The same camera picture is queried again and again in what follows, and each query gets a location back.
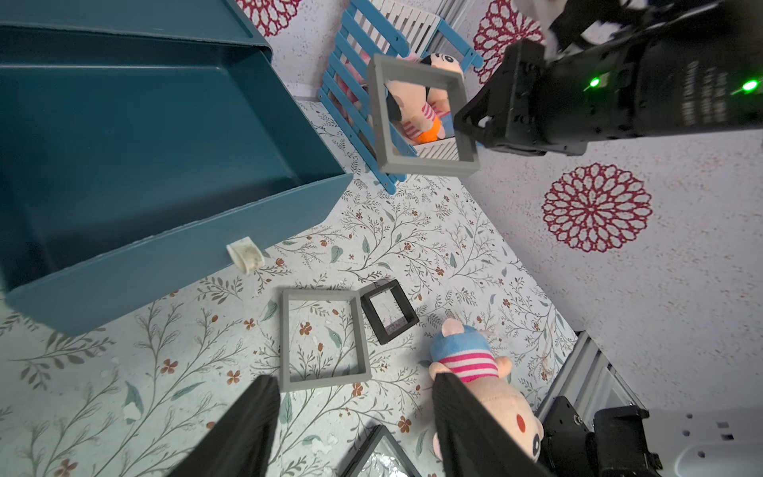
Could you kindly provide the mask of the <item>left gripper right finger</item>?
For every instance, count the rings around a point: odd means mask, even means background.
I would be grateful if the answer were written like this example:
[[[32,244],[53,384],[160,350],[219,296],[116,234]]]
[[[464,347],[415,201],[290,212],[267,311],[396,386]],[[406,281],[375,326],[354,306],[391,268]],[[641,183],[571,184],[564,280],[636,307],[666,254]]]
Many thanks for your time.
[[[447,476],[548,476],[452,374],[436,377],[433,405]]]

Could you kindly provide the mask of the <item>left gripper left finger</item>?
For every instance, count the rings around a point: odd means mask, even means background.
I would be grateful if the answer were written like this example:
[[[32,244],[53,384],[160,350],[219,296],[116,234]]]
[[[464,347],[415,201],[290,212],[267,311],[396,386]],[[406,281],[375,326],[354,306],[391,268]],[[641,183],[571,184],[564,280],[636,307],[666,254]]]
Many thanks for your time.
[[[264,476],[280,409],[278,380],[259,376],[172,476]]]

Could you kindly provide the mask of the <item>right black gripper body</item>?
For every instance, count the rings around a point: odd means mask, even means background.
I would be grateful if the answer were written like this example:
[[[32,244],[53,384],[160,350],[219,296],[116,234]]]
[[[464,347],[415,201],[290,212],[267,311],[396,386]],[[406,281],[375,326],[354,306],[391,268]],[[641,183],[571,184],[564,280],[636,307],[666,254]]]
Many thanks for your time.
[[[453,116],[487,149],[580,156],[588,144],[632,135],[632,65],[625,41],[548,62],[538,42],[510,45],[502,65]]]

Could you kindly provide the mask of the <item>teal drawer cabinet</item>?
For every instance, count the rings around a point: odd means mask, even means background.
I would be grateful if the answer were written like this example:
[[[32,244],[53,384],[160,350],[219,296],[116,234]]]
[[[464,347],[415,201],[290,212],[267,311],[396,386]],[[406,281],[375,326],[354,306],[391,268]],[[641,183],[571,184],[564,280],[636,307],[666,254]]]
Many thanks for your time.
[[[232,1],[1,5],[1,285],[95,330],[321,222],[351,183]]]

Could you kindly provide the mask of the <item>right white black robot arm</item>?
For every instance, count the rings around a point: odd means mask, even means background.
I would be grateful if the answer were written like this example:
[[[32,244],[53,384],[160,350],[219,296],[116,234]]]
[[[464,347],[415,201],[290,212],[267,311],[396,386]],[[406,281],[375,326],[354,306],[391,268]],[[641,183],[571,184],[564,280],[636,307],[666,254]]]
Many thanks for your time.
[[[762,125],[758,1],[570,1],[538,42],[510,45],[467,105],[458,132],[497,151],[568,156],[604,140]],[[544,420],[540,470],[550,476],[758,476],[760,409],[602,409],[582,423],[566,397]]]

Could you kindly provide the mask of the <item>small black brooch box near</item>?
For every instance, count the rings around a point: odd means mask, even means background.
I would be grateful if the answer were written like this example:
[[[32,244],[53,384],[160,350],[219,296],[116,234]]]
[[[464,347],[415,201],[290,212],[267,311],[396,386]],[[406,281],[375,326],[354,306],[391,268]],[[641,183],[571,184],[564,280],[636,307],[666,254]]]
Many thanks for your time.
[[[341,476],[421,477],[421,474],[391,432],[384,425],[376,425]]]

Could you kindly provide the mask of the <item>small black brooch box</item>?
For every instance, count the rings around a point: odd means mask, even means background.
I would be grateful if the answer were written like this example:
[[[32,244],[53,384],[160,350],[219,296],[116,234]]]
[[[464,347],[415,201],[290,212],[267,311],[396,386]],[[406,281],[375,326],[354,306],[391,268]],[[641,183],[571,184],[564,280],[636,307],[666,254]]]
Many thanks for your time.
[[[376,425],[341,476],[421,477],[421,474],[391,432],[384,425]]]
[[[381,345],[389,344],[419,324],[415,310],[396,279],[362,294],[361,306]]]

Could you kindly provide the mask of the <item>small black brooch box far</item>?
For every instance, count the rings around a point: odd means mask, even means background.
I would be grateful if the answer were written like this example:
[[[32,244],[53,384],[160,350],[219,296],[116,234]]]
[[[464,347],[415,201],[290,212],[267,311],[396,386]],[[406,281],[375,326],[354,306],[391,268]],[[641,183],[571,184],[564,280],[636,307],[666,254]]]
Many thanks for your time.
[[[389,344],[419,324],[415,310],[396,279],[362,294],[361,306],[381,345]]]

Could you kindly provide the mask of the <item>plush doll striped hat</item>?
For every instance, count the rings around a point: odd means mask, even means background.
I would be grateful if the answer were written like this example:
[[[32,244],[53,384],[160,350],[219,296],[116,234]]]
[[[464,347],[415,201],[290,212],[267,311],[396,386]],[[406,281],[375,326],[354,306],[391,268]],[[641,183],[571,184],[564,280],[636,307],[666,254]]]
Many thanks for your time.
[[[513,369],[507,357],[493,353],[483,333],[446,319],[430,347],[429,376],[457,377],[476,400],[496,419],[532,461],[538,461],[544,428],[525,398],[508,377]]]

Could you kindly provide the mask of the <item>plush doll orange pants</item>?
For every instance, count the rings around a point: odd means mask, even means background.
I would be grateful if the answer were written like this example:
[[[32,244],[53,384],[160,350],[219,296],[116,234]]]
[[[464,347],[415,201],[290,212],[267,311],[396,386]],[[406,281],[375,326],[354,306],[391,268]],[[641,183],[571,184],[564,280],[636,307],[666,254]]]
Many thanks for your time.
[[[413,144],[426,144],[445,139],[442,121],[427,102],[424,85],[387,81],[387,113],[396,121]]]

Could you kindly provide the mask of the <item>blue white toy crib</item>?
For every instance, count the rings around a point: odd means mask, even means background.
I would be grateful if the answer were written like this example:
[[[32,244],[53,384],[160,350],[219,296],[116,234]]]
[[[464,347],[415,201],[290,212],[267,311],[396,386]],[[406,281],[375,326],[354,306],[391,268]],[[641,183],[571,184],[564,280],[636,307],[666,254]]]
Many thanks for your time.
[[[352,1],[341,16],[318,99],[391,195],[405,176],[385,174],[378,167],[367,65],[375,54],[423,59],[433,56],[441,43],[457,51],[456,65],[463,73],[485,65],[483,57],[435,13],[399,1]]]

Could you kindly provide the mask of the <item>aluminium front rail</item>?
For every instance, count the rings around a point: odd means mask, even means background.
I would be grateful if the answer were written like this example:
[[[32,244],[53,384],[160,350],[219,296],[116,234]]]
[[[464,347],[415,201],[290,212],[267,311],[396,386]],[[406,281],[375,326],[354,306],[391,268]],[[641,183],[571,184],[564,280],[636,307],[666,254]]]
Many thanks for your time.
[[[589,430],[594,430],[594,415],[602,409],[645,407],[586,331],[578,334],[572,353],[540,404],[536,415],[541,421],[560,396],[567,398]]]

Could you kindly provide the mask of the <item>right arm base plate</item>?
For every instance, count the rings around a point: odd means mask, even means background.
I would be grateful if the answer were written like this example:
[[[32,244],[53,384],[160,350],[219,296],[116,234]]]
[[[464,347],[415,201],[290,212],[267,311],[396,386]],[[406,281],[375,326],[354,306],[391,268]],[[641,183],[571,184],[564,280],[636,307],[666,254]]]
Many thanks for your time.
[[[544,420],[540,463],[554,476],[658,476],[662,461],[647,447],[649,411],[628,405],[602,409],[586,427],[566,397],[557,397]]]

